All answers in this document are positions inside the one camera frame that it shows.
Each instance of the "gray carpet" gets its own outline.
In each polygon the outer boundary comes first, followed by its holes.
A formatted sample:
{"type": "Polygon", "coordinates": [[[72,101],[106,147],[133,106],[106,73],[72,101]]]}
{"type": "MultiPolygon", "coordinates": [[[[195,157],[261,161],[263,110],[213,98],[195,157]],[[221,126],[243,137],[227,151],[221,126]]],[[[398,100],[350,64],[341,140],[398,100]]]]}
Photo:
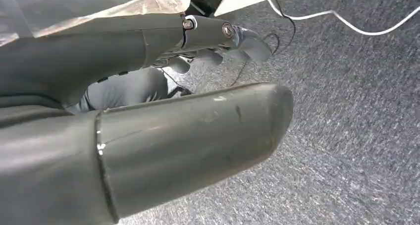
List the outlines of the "gray carpet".
{"type": "MultiPolygon", "coordinates": [[[[420,0],[281,0],[295,16],[335,9],[367,31],[393,26],[420,0]]],[[[291,25],[267,2],[225,18],[282,45],[291,25]]],[[[296,22],[293,43],[238,83],[294,93],[290,131],[266,162],[124,219],[122,225],[420,224],[420,14],[396,31],[362,36],[333,16],[296,22]]],[[[181,82],[225,88],[242,63],[195,62],[181,82]]]]}

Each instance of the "prosthetic hand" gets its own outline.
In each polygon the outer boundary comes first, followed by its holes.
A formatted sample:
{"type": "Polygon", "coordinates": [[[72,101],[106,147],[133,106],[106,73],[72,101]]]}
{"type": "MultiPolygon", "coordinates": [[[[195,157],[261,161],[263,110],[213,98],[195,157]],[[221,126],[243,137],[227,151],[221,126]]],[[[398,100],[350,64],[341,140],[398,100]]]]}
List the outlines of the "prosthetic hand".
{"type": "Polygon", "coordinates": [[[95,81],[179,56],[218,61],[217,51],[269,56],[252,31],[182,14],[97,18],[1,46],[2,223],[115,224],[269,157],[293,111],[276,84],[77,116],[62,109],[95,81]]]}

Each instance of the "metal screw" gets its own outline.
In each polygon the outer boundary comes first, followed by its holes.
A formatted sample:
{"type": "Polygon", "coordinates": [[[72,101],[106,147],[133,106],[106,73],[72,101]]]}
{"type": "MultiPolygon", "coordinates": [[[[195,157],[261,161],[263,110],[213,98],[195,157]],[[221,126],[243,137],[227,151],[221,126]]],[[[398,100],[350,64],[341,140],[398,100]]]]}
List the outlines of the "metal screw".
{"type": "Polygon", "coordinates": [[[228,38],[231,38],[232,37],[232,35],[233,35],[233,28],[232,28],[232,25],[230,25],[230,23],[225,23],[224,25],[223,25],[223,34],[226,36],[226,37],[228,37],[228,38]]]}
{"type": "Polygon", "coordinates": [[[182,27],[184,27],[185,30],[193,29],[194,23],[193,21],[186,19],[182,22],[182,27]]]}

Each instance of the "transparent plastic sheet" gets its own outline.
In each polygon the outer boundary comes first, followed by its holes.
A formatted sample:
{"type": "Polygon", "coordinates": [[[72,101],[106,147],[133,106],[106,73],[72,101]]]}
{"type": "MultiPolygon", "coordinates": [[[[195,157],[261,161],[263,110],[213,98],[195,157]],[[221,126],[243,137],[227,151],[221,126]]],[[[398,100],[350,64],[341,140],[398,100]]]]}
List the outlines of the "transparent plastic sheet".
{"type": "Polygon", "coordinates": [[[0,0],[0,46],[42,37],[97,18],[181,13],[191,0],[0,0]]]}

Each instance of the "gray pants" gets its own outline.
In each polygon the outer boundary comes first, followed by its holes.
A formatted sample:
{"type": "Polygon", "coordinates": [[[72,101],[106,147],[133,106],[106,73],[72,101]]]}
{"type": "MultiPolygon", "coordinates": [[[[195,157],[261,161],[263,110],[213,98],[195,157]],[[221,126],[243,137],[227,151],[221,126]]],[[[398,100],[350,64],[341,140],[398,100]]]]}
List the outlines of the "gray pants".
{"type": "Polygon", "coordinates": [[[168,84],[163,72],[148,67],[90,85],[80,102],[67,110],[71,113],[106,110],[166,99],[167,96],[168,84]]]}

